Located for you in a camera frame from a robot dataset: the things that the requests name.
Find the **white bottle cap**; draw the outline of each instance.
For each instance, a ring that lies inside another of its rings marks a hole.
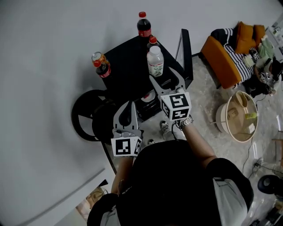
[[[150,47],[149,51],[153,55],[158,55],[161,52],[161,49],[158,46],[152,46],[152,47]]]

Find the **hand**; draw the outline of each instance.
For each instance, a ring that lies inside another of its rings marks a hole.
[[[276,94],[276,90],[270,90],[269,94],[272,94],[272,95]]]

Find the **bottle label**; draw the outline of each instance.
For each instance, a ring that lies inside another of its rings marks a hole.
[[[161,76],[163,74],[164,62],[162,62],[161,64],[156,64],[156,65],[152,65],[149,62],[147,62],[147,65],[149,67],[149,73],[153,77],[158,77],[158,76]]]
[[[151,36],[151,29],[138,30],[138,35],[141,36],[141,37],[149,37],[149,36]]]
[[[99,76],[100,76],[101,78],[106,78],[106,77],[108,77],[108,76],[110,75],[110,73],[111,73],[111,69],[110,69],[110,67],[108,67],[107,72],[106,72],[105,74],[99,75]]]

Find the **white wall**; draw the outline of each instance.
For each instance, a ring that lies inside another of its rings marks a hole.
[[[271,25],[277,0],[1,0],[0,221],[17,225],[52,206],[100,168],[95,143],[74,132],[70,110],[89,86],[105,88],[91,63],[137,35],[146,11],[174,56],[180,29],[192,53],[216,28]]]
[[[55,226],[87,226],[87,223],[80,213],[73,209],[67,216],[59,221]]]
[[[273,24],[274,27],[283,27],[283,13],[280,15],[280,17],[276,20],[276,22]]]

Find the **red bottle cap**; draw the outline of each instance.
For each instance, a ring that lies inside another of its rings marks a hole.
[[[145,12],[139,12],[138,15],[139,15],[139,17],[142,17],[142,18],[143,18],[143,17],[146,17],[146,13],[145,13]]]
[[[157,43],[156,37],[151,36],[151,37],[149,38],[149,42],[150,42],[151,44]]]
[[[95,60],[95,61],[93,62],[93,64],[94,64],[94,66],[95,66],[96,68],[99,68],[99,67],[101,66],[101,61]]]

